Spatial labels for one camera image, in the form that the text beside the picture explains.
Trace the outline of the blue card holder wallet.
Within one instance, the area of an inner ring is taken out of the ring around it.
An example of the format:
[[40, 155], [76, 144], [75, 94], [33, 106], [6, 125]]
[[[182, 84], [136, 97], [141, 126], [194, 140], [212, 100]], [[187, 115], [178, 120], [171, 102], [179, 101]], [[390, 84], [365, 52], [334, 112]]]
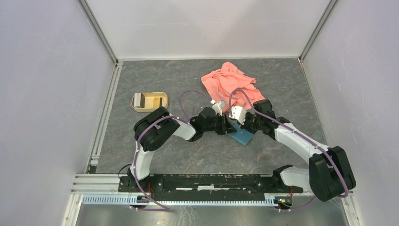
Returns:
[[229, 133], [228, 136], [241, 145], [246, 146], [254, 135], [245, 129], [241, 129], [239, 124], [234, 124], [233, 127], [236, 129], [236, 132]]

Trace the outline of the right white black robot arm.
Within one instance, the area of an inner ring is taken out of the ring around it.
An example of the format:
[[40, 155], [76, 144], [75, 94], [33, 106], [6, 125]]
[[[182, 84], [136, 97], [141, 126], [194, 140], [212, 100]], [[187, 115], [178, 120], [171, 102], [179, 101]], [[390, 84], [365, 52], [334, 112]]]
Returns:
[[312, 191], [321, 201], [346, 197], [357, 185], [347, 154], [340, 146], [324, 145], [298, 130], [284, 117], [276, 117], [269, 100], [253, 105], [254, 113], [232, 107], [231, 119], [252, 134], [260, 131], [299, 155], [308, 168], [285, 165], [273, 171], [272, 187], [284, 192], [290, 186]]

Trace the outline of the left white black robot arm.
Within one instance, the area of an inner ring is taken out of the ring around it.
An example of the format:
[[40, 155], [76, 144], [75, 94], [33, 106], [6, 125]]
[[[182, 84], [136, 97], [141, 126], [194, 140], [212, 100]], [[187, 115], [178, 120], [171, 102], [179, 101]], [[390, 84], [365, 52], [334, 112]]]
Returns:
[[130, 186], [137, 192], [147, 188], [146, 177], [150, 174], [154, 152], [171, 136], [194, 142], [202, 138], [205, 132], [226, 135], [236, 131], [226, 114], [216, 113], [211, 107], [204, 108], [198, 116], [190, 118], [189, 121], [170, 114], [165, 107], [159, 107], [134, 126], [136, 149], [133, 163], [128, 170]]

